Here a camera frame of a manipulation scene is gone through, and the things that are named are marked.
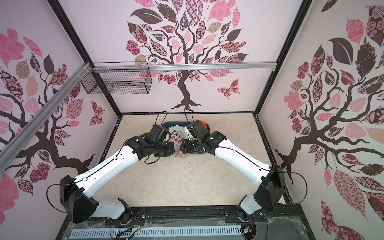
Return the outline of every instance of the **tree mural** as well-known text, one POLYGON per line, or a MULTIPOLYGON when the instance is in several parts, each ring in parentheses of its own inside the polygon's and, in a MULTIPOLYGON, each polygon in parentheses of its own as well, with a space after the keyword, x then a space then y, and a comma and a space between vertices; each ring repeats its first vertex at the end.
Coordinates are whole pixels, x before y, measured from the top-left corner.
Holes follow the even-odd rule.
MULTIPOLYGON (((0 33, 0 58, 8 68, 10 61, 24 58, 21 53, 24 51, 25 46, 18 42, 18 33, 15 30, 9 28, 7 33, 8 36, 0 33)), ((65 64, 55 70, 49 54, 43 58, 40 48, 32 40, 26 37, 23 37, 23 40, 30 49, 30 56, 16 65, 15 72, 18 78, 10 74, 9 70, 0 66, 1 79, 5 87, 0 93, 0 116, 8 119, 7 122, 0 121, 0 134, 10 135, 8 139, 0 137, 0 142, 5 145, 27 124, 29 116, 33 117, 47 103, 48 96, 57 92, 54 85, 62 85, 68 78, 65 64), (43 86, 43 90, 39 91, 39 86, 43 86)), ((70 137, 64 129, 76 127, 80 123, 76 120, 83 108, 83 99, 76 99, 79 92, 80 84, 71 91, 50 118, 45 121, 40 130, 36 132, 35 135, 38 137, 38 141, 21 150, 16 156, 16 162, 19 163, 6 168, 6 170, 19 168, 13 179, 18 179, 17 184, 20 190, 33 195, 33 183, 47 179, 52 167, 51 163, 56 168, 75 168, 79 174, 88 171, 88 166, 94 154, 89 159, 81 162, 76 158, 60 156, 58 151, 60 147, 65 146, 63 139, 70 137), (68 121, 61 122, 61 120, 67 118, 68 121), (34 166, 32 164, 33 159, 34 162, 40 160, 41 162, 36 163, 34 166)), ((101 123, 100 115, 103 114, 103 110, 93 101, 92 107, 95 116, 91 119, 90 125, 99 124, 101 123)))
POLYGON ((288 103, 292 110, 288 119, 293 122, 292 130, 296 136, 288 155, 280 153, 277 149, 276 152, 283 160, 281 166, 291 171, 298 151, 303 145, 310 145, 308 154, 314 154, 314 163, 324 159, 326 184, 331 184, 333 174, 334 185, 350 206, 366 218, 366 195, 371 207, 384 220, 383 195, 371 192, 384 192, 384 187, 371 178, 381 174, 384 166, 368 164, 353 155, 368 152, 380 158, 384 157, 380 149, 371 149, 366 145, 372 141, 384 144, 384 129, 377 126, 384 123, 384 107, 371 109, 374 101, 384 101, 383 71, 379 74, 378 71, 371 72, 375 65, 375 69, 384 65, 384 53, 377 61, 373 47, 378 45, 376 48, 380 53, 383 51, 384 7, 366 8, 369 18, 365 30, 360 20, 348 19, 346 32, 352 43, 340 37, 330 39, 333 54, 326 54, 321 45, 315 52, 311 65, 304 62, 299 66, 299 79, 291 85, 293 91, 284 97, 284 102, 288 103), (359 44, 357 53, 352 45, 356 43, 359 44), (340 67, 333 67, 334 60, 340 67), (367 123, 372 124, 372 127, 363 128, 367 123), (349 147, 340 148, 340 143, 344 146, 348 144, 349 147), (330 166, 329 159, 334 160, 335 169, 330 166), (353 178, 341 171, 340 166, 352 174, 363 173, 367 176, 353 178))
MULTIPOLYGON (((134 40, 127 41, 126 49, 136 56, 136 61, 147 61, 149 64, 194 64, 194 63, 240 63, 247 54, 236 53, 240 51, 246 42, 235 42, 241 29, 235 29, 240 21, 240 12, 235 6, 235 0, 204 0, 208 5, 203 7, 203 0, 135 0, 143 7, 133 11, 132 16, 139 17, 146 24, 134 24, 129 21, 128 27, 134 40), (185 2, 185 11, 181 11, 185 2), (160 13, 149 9, 156 7, 160 13), (206 20, 202 19, 203 13, 210 8, 210 19, 218 21, 211 23, 206 27, 206 20), (149 55, 140 54, 141 51, 147 51, 149 55)), ((151 72, 152 77, 158 78, 158 81, 168 84, 176 83, 181 90, 184 98, 174 108, 184 106, 185 110, 193 111, 190 106, 201 106, 191 99, 187 90, 186 80, 197 80, 204 76, 208 81, 213 81, 212 77, 220 78, 231 73, 230 70, 209 70, 204 73, 200 70, 183 70, 172 73, 151 72)), ((238 92, 238 87, 219 88, 218 91, 229 97, 238 92)))

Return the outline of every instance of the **wall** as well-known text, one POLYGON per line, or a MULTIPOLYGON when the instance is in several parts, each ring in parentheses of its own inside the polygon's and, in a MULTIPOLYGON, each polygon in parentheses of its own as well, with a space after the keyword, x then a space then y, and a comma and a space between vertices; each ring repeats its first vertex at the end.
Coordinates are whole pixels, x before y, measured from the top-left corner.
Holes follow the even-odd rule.
MULTIPOLYGON (((300 0, 60 2, 94 62, 150 64, 276 61, 301 4, 300 0)), ((269 75, 270 69, 152 72, 148 95, 113 94, 113 98, 122 112, 254 111, 269 75)))
POLYGON ((383 18, 382 1, 315 1, 260 114, 278 162, 308 182, 316 239, 384 233, 383 18))
MULTIPOLYGON (((44 0, 3 2, 0 22, 2 149, 83 61, 44 0)), ((0 239, 56 237, 65 214, 47 187, 96 165, 115 122, 103 95, 68 95, 0 176, 0 239)))

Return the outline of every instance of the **black wire mesh basket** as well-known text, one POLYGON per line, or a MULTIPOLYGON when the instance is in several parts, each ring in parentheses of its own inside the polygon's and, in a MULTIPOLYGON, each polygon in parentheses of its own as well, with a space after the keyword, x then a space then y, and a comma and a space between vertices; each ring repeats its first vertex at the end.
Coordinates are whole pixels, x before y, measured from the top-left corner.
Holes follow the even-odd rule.
POLYGON ((137 93, 148 94, 152 84, 151 74, 147 62, 130 62, 133 66, 127 69, 96 68, 81 81, 86 92, 89 93, 137 93))

